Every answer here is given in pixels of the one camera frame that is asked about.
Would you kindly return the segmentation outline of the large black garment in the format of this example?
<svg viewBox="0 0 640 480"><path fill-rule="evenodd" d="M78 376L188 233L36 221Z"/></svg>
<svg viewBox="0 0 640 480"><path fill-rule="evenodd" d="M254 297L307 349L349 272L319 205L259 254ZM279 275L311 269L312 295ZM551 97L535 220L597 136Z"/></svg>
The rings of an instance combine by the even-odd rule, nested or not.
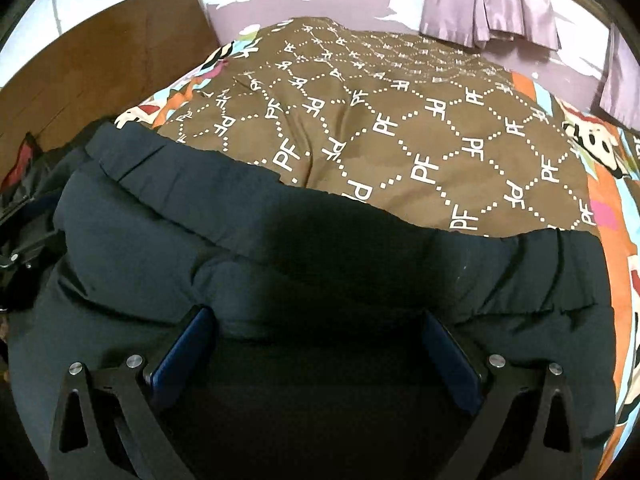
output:
<svg viewBox="0 0 640 480"><path fill-rule="evenodd" d="M427 355L433 315L484 352L562 366L582 478L614 426L614 312L600 240L425 229L272 171L106 122L63 188L65 254L9 315L18 414L49 466L73 362L118 367L195 306L215 335L192 479L440 479L454 432Z"/></svg>

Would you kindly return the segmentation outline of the red black clothes pile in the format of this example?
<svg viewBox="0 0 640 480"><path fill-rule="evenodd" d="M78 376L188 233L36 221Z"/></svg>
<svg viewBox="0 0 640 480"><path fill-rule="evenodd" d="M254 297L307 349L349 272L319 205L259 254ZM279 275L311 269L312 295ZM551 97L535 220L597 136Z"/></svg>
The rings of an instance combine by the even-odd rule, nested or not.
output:
<svg viewBox="0 0 640 480"><path fill-rule="evenodd" d="M88 160L86 145L105 123L90 122L70 142L47 152L30 133L24 137L16 164L1 185L1 244L52 214L70 176Z"/></svg>

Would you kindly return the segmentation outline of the brown wooden headboard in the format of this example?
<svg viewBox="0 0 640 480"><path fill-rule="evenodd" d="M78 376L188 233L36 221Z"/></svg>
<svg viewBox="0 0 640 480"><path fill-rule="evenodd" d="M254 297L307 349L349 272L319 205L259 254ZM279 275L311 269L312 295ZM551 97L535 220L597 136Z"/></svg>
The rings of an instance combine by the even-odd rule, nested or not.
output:
<svg viewBox="0 0 640 480"><path fill-rule="evenodd" d="M172 84L218 47L198 0L125 0L55 39L1 91L1 171L32 134L40 148L68 142Z"/></svg>

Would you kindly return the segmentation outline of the brown cartoon monkey bedspread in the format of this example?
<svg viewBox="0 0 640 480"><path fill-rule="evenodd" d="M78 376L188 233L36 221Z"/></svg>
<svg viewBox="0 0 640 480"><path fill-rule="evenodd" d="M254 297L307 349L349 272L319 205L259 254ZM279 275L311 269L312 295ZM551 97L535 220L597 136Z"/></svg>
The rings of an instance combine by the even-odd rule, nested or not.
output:
<svg viewBox="0 0 640 480"><path fill-rule="evenodd" d="M609 474L639 420L639 140L477 54L329 18L250 25L116 118L290 185L484 236L600 238L616 331Z"/></svg>

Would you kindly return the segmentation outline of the right pink curtain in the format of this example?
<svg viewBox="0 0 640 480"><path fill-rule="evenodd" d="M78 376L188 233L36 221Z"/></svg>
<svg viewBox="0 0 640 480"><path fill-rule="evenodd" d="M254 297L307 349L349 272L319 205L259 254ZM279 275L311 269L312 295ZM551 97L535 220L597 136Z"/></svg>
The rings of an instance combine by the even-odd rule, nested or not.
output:
<svg viewBox="0 0 640 480"><path fill-rule="evenodd" d="M639 62L615 24L611 25L608 38L600 107L624 127L639 130Z"/></svg>

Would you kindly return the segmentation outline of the pink curtain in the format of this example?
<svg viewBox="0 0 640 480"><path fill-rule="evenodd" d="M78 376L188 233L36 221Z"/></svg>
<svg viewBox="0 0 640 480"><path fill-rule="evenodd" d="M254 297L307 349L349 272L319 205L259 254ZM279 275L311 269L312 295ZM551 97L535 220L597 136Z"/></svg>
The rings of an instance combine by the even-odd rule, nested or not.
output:
<svg viewBox="0 0 640 480"><path fill-rule="evenodd" d="M420 33L467 48L518 38L561 47L551 0L424 0Z"/></svg>
<svg viewBox="0 0 640 480"><path fill-rule="evenodd" d="M639 62L615 24L611 25L608 38L600 107L624 127L639 130Z"/></svg>

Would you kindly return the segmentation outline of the left pink curtain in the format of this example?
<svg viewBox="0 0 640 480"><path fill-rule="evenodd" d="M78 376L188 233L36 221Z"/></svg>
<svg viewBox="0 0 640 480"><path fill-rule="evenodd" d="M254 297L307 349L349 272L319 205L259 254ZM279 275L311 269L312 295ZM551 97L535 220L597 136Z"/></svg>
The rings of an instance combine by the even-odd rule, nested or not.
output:
<svg viewBox="0 0 640 480"><path fill-rule="evenodd" d="M561 47L551 0L424 0L420 33L467 48L518 38Z"/></svg>

